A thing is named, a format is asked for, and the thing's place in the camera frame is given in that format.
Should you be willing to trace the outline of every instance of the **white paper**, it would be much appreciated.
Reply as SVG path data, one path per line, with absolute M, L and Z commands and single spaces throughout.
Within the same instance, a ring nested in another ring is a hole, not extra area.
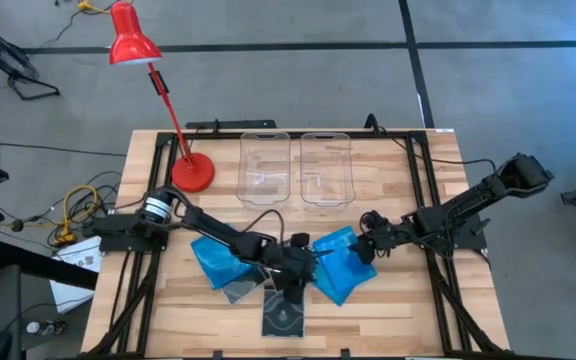
M 99 252 L 100 242 L 101 238 L 99 236 L 86 239 L 75 245 L 68 246 L 65 249 L 59 250 L 57 252 L 57 255 L 59 256 L 54 256 L 53 259 L 58 261 L 65 261 L 69 264 L 77 265 L 84 269 L 99 273 L 101 270 L 102 259 L 101 252 Z M 55 304 L 58 305 L 57 311 L 60 314 L 65 314 L 77 306 L 85 303 L 95 294 L 95 292 L 92 290 L 62 284 L 53 280 L 50 280 L 50 287 L 52 288 L 52 294 L 55 298 Z M 59 305 L 67 301 L 77 299 L 81 300 Z

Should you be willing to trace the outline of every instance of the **red desk lamp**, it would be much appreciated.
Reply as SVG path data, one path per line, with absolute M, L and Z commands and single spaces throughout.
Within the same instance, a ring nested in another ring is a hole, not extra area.
M 117 38 L 110 48 L 110 65 L 148 64 L 157 92 L 163 98 L 175 125 L 183 154 L 172 168 L 173 183 L 187 192 L 198 192 L 207 188 L 215 177 L 215 167 L 208 156 L 200 153 L 191 154 L 188 149 L 161 75 L 152 65 L 154 61 L 161 59 L 159 48 L 141 32 L 137 12 L 132 5 L 116 2 L 110 9 L 110 14 L 117 32 Z

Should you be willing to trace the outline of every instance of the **blue bag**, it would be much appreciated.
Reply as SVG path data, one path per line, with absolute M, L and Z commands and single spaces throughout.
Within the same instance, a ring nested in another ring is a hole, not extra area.
M 335 288 L 332 286 L 330 279 L 328 278 L 328 274 L 326 274 L 326 270 L 324 270 L 321 264 L 318 264 L 315 268 L 315 286 L 319 291 L 324 293 L 324 295 L 328 296 L 332 302 L 337 304 L 337 306 L 341 306 L 344 304 L 352 289 L 345 293 L 338 293 Z
M 238 279 L 252 268 L 233 256 L 228 247 L 207 236 L 193 241 L 190 246 L 213 290 Z
M 331 299 L 337 305 L 339 303 L 336 299 L 342 298 L 344 294 L 350 294 L 355 286 L 377 276 L 377 271 L 372 265 L 363 264 L 359 260 L 357 253 L 348 248 L 356 243 L 357 236 L 352 232 L 352 227 L 350 226 L 313 242 L 315 251 L 333 250 L 332 253 L 319 258 L 319 266 L 328 275 L 328 279 L 336 293 L 335 299 L 332 297 Z

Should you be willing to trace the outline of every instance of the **lamp base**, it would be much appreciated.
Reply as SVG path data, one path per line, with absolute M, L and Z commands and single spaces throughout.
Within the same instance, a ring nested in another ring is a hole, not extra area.
M 212 183 L 215 177 L 215 166 L 204 154 L 190 154 L 192 168 L 188 161 L 179 158 L 172 167 L 172 182 L 185 192 L 199 192 Z

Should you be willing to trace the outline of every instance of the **yellow cable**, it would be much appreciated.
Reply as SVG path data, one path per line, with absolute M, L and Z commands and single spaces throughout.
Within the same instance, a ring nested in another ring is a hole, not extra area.
M 125 2 L 127 2 L 128 4 L 132 4 L 133 0 L 126 0 Z M 77 7 L 79 8 L 79 10 L 92 10 L 103 14 L 110 14 L 110 10 L 100 9 L 92 5 L 88 0 L 79 0 Z
M 75 215 L 72 217 L 72 219 L 69 218 L 68 216 L 68 200 L 70 200 L 70 197 L 72 195 L 74 195 L 75 193 L 79 192 L 80 190 L 90 190 L 90 192 L 93 195 L 93 204 L 94 206 L 91 206 L 89 209 L 86 209 L 84 212 L 80 212 L 79 214 Z M 70 191 L 68 191 L 68 193 L 66 193 L 66 196 L 64 196 L 64 200 L 63 200 L 63 207 L 62 207 L 62 211 L 63 211 L 63 221 L 60 223 L 50 223 L 50 224 L 25 224 L 24 227 L 28 227 L 28 228 L 54 228 L 54 227 L 58 227 L 61 226 L 62 230 L 61 233 L 59 234 L 59 236 L 57 236 L 57 243 L 70 243 L 76 240 L 75 235 L 71 233 L 70 231 L 70 227 L 69 222 L 71 221 L 77 221 L 77 220 L 81 220 L 81 219 L 85 219 L 88 216 L 91 216 L 92 214 L 94 214 L 95 211 L 97 211 L 97 209 L 99 209 L 99 205 L 100 205 L 100 199 L 99 199 L 99 194 L 97 193 L 97 189 L 95 189 L 94 187 L 90 186 L 90 185 L 79 185 L 79 186 L 75 186 L 74 188 L 72 188 Z M 1 224 L 0 226 L 3 227 L 12 227 L 12 224 Z
M 95 206 L 91 206 L 89 209 L 87 209 L 83 213 L 79 213 L 76 216 L 74 216 L 72 219 L 69 219 L 68 218 L 68 200 L 70 199 L 70 197 L 73 194 L 75 194 L 79 190 L 90 190 L 92 192 L 92 195 L 93 195 L 92 202 Z M 97 194 L 97 189 L 95 189 L 94 187 L 92 187 L 90 185 L 79 185 L 79 186 L 74 187 L 72 190 L 70 190 L 66 194 L 66 196 L 64 196 L 63 209 L 62 209 L 64 212 L 64 221 L 61 224 L 58 224 L 58 225 L 62 225 L 63 229 L 61 230 L 61 234 L 59 234 L 58 240 L 61 240 L 62 242 L 74 241 L 75 235 L 73 235 L 70 232 L 70 227 L 68 226 L 68 222 L 73 221 L 73 220 L 84 219 L 87 216 L 92 215 L 95 211 L 97 211 L 97 208 L 99 206 L 98 201 L 99 201 L 99 195 Z

